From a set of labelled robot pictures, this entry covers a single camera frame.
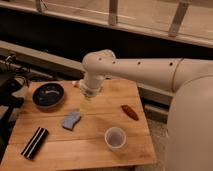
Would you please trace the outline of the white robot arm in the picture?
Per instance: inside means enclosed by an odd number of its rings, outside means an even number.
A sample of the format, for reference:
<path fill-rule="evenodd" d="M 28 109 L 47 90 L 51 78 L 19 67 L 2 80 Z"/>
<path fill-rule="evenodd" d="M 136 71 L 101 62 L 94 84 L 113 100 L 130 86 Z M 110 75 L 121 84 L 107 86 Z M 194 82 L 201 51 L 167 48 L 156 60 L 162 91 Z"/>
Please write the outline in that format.
<path fill-rule="evenodd" d="M 165 171 L 213 171 L 213 60 L 118 59 L 113 51 L 84 56 L 82 93 L 96 96 L 108 76 L 173 95 L 167 121 Z"/>

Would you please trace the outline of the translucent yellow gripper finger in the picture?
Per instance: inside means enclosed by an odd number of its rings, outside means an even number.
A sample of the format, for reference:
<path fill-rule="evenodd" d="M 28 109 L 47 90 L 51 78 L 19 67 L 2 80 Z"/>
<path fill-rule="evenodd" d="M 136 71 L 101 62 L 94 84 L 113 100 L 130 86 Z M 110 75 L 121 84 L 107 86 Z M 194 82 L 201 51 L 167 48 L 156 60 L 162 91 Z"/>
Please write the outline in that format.
<path fill-rule="evenodd" d="M 92 100 L 89 97 L 84 97 L 79 106 L 79 111 L 82 116 L 84 116 L 91 107 Z"/>

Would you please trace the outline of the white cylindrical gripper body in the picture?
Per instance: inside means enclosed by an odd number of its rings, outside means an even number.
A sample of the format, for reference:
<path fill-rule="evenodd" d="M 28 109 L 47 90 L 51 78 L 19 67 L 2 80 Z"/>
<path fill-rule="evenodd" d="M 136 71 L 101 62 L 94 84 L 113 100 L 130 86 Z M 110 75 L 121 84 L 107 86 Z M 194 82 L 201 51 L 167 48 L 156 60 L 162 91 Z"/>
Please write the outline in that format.
<path fill-rule="evenodd" d="M 84 79 L 81 79 L 79 81 L 79 88 L 82 94 L 88 98 L 95 97 L 100 92 L 101 87 L 102 87 L 101 81 L 95 81 L 95 82 L 89 82 L 89 83 L 87 83 Z"/>

